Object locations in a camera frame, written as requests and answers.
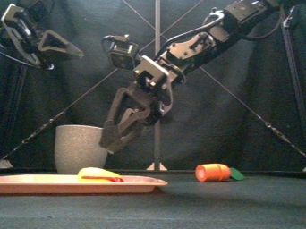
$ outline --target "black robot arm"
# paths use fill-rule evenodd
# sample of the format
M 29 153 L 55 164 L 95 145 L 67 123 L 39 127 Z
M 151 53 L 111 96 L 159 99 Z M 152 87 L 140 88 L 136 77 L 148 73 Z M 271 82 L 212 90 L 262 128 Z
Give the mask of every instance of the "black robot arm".
M 143 126 L 155 124 L 172 108 L 172 89 L 186 81 L 186 75 L 247 38 L 254 26 L 281 6 L 279 0 L 240 0 L 222 11 L 212 9 L 203 25 L 171 38 L 154 59 L 130 53 L 135 44 L 127 36 L 108 36 L 112 40 L 109 55 L 124 53 L 122 60 L 138 59 L 139 64 L 132 69 L 134 83 L 119 89 L 112 101 L 101 133 L 103 148 L 116 152 L 140 135 Z

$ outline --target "plastic tray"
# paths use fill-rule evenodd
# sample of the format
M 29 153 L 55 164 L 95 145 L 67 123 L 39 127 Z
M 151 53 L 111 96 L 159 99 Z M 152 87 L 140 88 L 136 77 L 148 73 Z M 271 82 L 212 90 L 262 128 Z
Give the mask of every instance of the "plastic tray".
M 76 175 L 21 174 L 0 176 L 0 195 L 147 193 L 167 182 L 147 176 L 122 176 L 124 182 L 79 182 Z

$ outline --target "metal rod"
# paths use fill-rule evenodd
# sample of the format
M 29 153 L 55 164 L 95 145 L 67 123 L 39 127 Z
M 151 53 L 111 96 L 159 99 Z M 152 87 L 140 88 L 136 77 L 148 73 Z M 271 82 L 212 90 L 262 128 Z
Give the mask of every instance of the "metal rod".
M 155 0 L 155 54 L 160 49 L 160 0 Z M 160 121 L 154 125 L 154 170 L 160 171 Z

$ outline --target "gray cup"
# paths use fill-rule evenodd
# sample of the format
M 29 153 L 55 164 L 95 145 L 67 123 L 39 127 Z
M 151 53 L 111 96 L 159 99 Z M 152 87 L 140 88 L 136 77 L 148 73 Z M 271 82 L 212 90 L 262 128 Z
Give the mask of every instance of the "gray cup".
M 59 174 L 77 174 L 85 167 L 103 168 L 108 151 L 99 146 L 101 128 L 61 125 L 55 134 L 55 166 Z

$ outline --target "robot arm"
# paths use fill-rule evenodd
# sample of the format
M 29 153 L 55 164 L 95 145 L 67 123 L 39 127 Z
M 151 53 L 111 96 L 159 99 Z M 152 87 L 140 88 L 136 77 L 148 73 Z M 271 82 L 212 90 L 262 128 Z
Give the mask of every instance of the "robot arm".
M 83 57 L 81 50 L 53 30 L 36 30 L 23 7 L 11 4 L 5 9 L 1 22 L 17 52 L 36 68 L 52 69 L 51 58 L 55 56 L 61 59 Z
M 171 38 L 154 59 L 140 57 L 132 70 L 135 81 L 119 89 L 112 101 L 101 133 L 103 148 L 111 153 L 120 150 L 140 135 L 143 126 L 152 125 L 166 115 L 174 104 L 172 89 L 184 83 L 186 75 L 246 38 L 279 6 L 278 0 L 240 0 L 222 11 L 212 9 L 203 25 Z M 135 60 L 136 55 L 130 52 L 135 44 L 124 38 L 112 37 L 109 57 L 124 53 L 126 62 L 130 58 Z

